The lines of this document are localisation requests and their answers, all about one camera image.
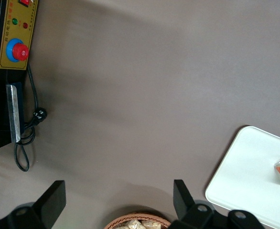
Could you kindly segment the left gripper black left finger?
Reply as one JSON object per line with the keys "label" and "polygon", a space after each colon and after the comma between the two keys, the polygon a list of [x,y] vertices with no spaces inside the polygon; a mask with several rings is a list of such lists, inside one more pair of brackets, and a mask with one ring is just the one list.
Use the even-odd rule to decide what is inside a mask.
{"label": "left gripper black left finger", "polygon": [[32,204],[0,219],[0,229],[51,229],[66,206],[65,181],[57,180]]}

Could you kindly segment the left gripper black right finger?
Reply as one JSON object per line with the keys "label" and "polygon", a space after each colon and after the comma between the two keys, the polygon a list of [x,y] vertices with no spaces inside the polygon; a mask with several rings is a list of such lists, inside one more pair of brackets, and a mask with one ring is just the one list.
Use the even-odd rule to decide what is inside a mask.
{"label": "left gripper black right finger", "polygon": [[173,182],[173,205],[178,219],[171,229],[263,229],[264,226],[250,212],[232,210],[226,216],[208,202],[194,201],[181,179]]}

